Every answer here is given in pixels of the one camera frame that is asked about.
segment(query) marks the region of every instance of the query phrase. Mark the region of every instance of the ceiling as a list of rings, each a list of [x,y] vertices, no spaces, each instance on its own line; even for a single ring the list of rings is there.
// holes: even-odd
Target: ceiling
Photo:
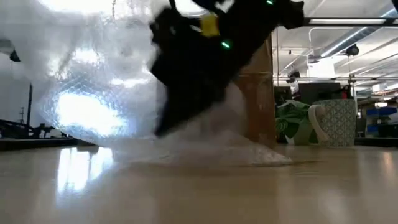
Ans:
[[[306,17],[380,17],[393,9],[391,0],[304,0]],[[308,72],[306,55],[310,52],[331,46],[360,27],[302,27],[286,30],[279,27],[272,35],[272,50],[274,60],[274,76],[279,73],[286,77],[293,70],[298,70],[302,77],[330,77],[318,65],[318,70]],[[331,67],[334,66],[335,77],[348,77],[351,73],[357,77],[398,77],[398,29],[381,28],[366,38],[360,40],[357,46],[360,53],[357,56],[334,56],[325,59]],[[377,82],[358,82],[358,87],[369,88]]]

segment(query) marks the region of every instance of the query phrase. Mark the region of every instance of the black equipment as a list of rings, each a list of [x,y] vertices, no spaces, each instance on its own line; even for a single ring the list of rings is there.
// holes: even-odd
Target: black equipment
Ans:
[[[214,10],[217,0],[195,0],[218,15],[219,35],[206,37],[201,19],[165,8],[150,24],[159,54],[151,72],[167,87],[167,101],[155,134],[164,136],[183,122],[222,102],[225,89],[280,24],[304,24],[303,2],[235,0],[227,12]]]

